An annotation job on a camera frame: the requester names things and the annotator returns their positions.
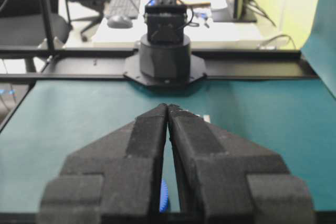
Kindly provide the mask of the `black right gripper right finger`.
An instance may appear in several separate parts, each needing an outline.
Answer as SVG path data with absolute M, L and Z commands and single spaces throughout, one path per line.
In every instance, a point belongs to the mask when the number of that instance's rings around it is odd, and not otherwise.
M 282 156 L 177 105 L 169 127 L 206 223 L 314 223 L 306 183 Z

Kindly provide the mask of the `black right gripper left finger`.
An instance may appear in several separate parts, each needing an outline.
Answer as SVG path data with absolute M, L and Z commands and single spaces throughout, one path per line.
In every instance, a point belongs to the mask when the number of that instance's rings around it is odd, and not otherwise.
M 70 153 L 40 201 L 38 223 L 149 223 L 159 212 L 167 105 Z

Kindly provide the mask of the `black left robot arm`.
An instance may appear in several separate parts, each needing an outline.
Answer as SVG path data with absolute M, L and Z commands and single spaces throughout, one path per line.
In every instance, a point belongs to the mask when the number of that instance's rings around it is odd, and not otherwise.
M 154 0 L 146 4 L 147 33 L 139 48 L 140 71 L 152 78 L 183 79 L 190 75 L 191 45 L 184 28 L 191 23 L 181 0 Z

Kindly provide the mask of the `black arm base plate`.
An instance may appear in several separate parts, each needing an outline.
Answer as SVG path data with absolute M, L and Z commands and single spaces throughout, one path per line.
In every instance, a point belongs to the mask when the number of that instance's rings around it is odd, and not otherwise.
M 146 37 L 127 57 L 123 75 L 147 87 L 183 87 L 207 77 L 205 60 L 191 53 L 188 37 L 180 44 L 153 44 Z

